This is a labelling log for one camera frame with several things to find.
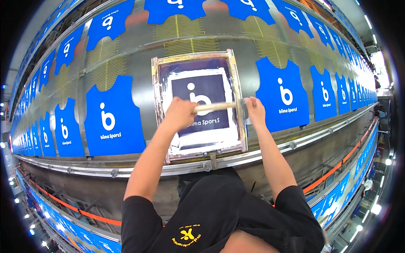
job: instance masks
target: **metal rail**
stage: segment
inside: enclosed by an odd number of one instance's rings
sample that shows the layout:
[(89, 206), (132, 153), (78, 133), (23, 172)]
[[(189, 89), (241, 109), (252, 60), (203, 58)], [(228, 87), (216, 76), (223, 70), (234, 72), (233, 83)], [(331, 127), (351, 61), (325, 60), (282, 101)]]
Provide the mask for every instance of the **metal rail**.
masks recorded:
[[(298, 147), (305, 146), (309, 143), (317, 141), (325, 136), (333, 134), (337, 130), (349, 125), (356, 119), (360, 118), (364, 114), (369, 112), (369, 109), (374, 106), (370, 104), (367, 107), (364, 107), (360, 112), (357, 112), (356, 115), (343, 120), (333, 126), (328, 128), (319, 130), (313, 134), (298, 138), (294, 141), (288, 141), (285, 143), (278, 144), (277, 147), (279, 148), (281, 153), (294, 150)], [(69, 174), (77, 174), (77, 175), (85, 175), (85, 176), (101, 176), (101, 177), (123, 177), (128, 178), (131, 175), (133, 167), (130, 168), (114, 168), (114, 167), (88, 167), (89, 164), (83, 164), (83, 167), (80, 166), (66, 166), (66, 165), (58, 165), (52, 164), (55, 162), (53, 160), (46, 160), (41, 158), (30, 158), (24, 157), (20, 155), (14, 155), (16, 158), (28, 162), (30, 164), (47, 168), (50, 170), (55, 170), (59, 172), (69, 173)], [(241, 164), (246, 164), (254, 161), (258, 161), (262, 159), (261, 150), (251, 151), (247, 153), (232, 155), (228, 157), (217, 158), (217, 168), (226, 168), (230, 166), (236, 166)], [(205, 161), (198, 161), (198, 162), (191, 162), (191, 163), (184, 163), (184, 164), (171, 164), (163, 166), (161, 176), (172, 176), (172, 175), (179, 175), (179, 174), (187, 174), (187, 173), (194, 173), (194, 172), (201, 172), (207, 171), (207, 166), (204, 166), (206, 163), (210, 163), (210, 160)]]

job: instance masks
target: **black t-shirt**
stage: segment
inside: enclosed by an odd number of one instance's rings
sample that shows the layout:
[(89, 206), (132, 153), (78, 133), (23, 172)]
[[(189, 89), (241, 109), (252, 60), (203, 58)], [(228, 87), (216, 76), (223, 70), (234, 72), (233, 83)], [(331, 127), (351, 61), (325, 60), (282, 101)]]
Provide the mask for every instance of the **black t-shirt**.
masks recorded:
[(235, 229), (257, 236), (281, 253), (319, 253), (322, 229), (303, 191), (289, 186), (275, 208), (246, 192), (240, 179), (211, 175), (190, 185), (165, 227), (153, 204), (139, 196), (122, 206), (122, 253), (220, 252)]

